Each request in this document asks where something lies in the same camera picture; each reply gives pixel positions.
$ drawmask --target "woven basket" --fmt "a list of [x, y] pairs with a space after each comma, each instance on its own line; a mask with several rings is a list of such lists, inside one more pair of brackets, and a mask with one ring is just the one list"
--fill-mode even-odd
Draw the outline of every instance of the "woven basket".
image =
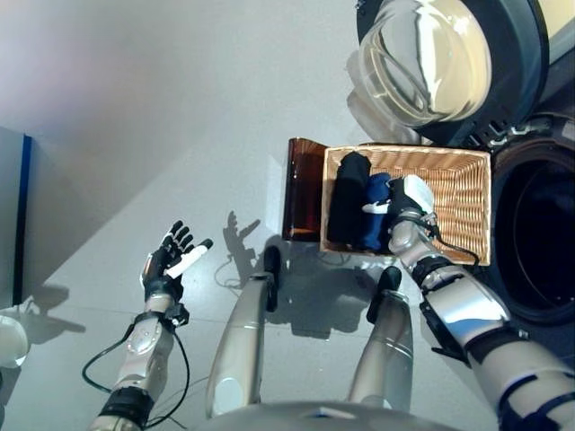
[[[422, 177], [435, 194], [435, 210], [443, 240], [474, 251], [479, 256], [481, 265], [490, 264], [491, 167], [489, 154], [451, 148], [402, 145], [328, 148], [323, 160], [320, 240], [322, 251], [351, 251], [343, 244], [327, 240], [327, 222], [333, 186], [341, 159], [352, 151], [365, 155], [369, 159], [372, 175], [389, 172], [392, 178], [410, 173]], [[455, 263], [473, 263], [473, 258], [465, 253], [451, 250], [437, 241], [434, 244]]]

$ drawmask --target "black joint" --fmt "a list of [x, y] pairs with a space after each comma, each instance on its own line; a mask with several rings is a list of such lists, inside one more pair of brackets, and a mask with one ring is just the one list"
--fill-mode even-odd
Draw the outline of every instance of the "black joint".
[[172, 283], [167, 283], [164, 280], [158, 280], [150, 283], [144, 288], [144, 300], [147, 301], [152, 295], [169, 295], [174, 301], [179, 301], [181, 295], [178, 295]]
[[172, 329], [172, 332], [175, 330], [175, 327], [180, 327], [188, 324], [190, 321], [190, 312], [186, 310], [186, 307], [183, 306], [183, 303], [177, 303], [171, 307], [168, 307], [163, 316], [163, 320], [170, 322], [169, 326]]
[[436, 258], [423, 258], [417, 262], [417, 265], [411, 273], [411, 277], [413, 278], [413, 281], [417, 283], [417, 286], [421, 287], [423, 280], [431, 272], [435, 271], [436, 269], [448, 267], [451, 265], [453, 265], [451, 260], [441, 256], [437, 256]]
[[439, 353], [443, 356], [448, 356], [458, 361], [463, 362], [465, 365], [471, 368], [469, 364], [469, 360], [467, 359], [467, 355], [457, 340], [449, 333], [446, 328], [446, 325], [439, 319], [433, 309], [429, 306], [427, 301], [423, 301], [420, 304], [420, 310], [425, 317], [425, 321], [427, 322], [429, 329], [433, 332], [433, 335], [437, 339], [441, 348], [432, 348], [436, 353]]
[[125, 418], [143, 429], [153, 406], [154, 400], [147, 391], [129, 386], [111, 393], [100, 416]]
[[521, 332], [517, 328], [505, 325], [475, 337], [465, 345], [465, 350], [473, 356], [475, 361], [481, 364], [485, 357], [497, 347], [516, 341], [526, 341], [526, 338], [521, 336]]

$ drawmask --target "robot finger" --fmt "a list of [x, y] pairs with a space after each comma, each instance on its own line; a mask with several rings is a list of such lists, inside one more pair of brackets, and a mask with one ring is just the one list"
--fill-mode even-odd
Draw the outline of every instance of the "robot finger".
[[186, 234], [189, 231], [190, 231], [190, 228], [188, 226], [184, 226], [182, 229], [180, 229], [180, 231], [175, 236], [174, 240], [176, 241], [178, 246], [180, 246], [180, 248], [181, 248], [181, 240], [184, 238], [184, 236], [186, 236]]
[[164, 274], [171, 278], [179, 277], [186, 269], [196, 263], [196, 261], [201, 258], [212, 245], [214, 245], [212, 240], [207, 239], [198, 244], [197, 247], [194, 247], [193, 245], [189, 246], [188, 249], [186, 249], [186, 252], [181, 255], [180, 262], [173, 267], [168, 268]]
[[186, 250], [186, 247], [188, 246], [188, 244], [191, 242], [191, 240], [193, 240], [194, 237], [193, 235], [190, 233], [188, 236], [186, 236], [183, 240], [181, 240], [180, 242], [180, 248], [182, 250]]

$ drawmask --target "robotic hand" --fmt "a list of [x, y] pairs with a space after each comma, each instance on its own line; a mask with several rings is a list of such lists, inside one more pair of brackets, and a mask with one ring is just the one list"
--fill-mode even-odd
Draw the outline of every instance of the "robotic hand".
[[[111, 390], [93, 384], [111, 395], [89, 428], [91, 431], [140, 431], [158, 425], [169, 416], [148, 422], [150, 411], [167, 380], [167, 360], [173, 338], [178, 341], [185, 358], [175, 333], [175, 329], [185, 325], [190, 316], [179, 302], [183, 294], [181, 275], [213, 245], [211, 240], [205, 240], [194, 247], [189, 232], [183, 222], [176, 222], [159, 248], [147, 258], [140, 276], [145, 310], [136, 316], [124, 338], [115, 345], [127, 341], [128, 350], [116, 384]], [[86, 369], [104, 352], [95, 356], [83, 370], [84, 379], [90, 384], [93, 382], [85, 374]]]
[[393, 196], [389, 249], [423, 293], [420, 309], [442, 347], [434, 350], [473, 369], [502, 429], [573, 429], [573, 370], [529, 340], [489, 287], [435, 248], [427, 235], [438, 231], [433, 193], [425, 182], [399, 180]]

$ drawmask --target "washing machine door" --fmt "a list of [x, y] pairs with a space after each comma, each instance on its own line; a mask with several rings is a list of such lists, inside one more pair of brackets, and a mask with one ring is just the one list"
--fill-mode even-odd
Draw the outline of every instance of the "washing machine door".
[[575, 121], [536, 115], [524, 132], [492, 156], [491, 265], [476, 276], [575, 367]]
[[486, 149], [530, 114], [549, 64], [537, 0], [363, 0], [359, 69], [384, 114]]

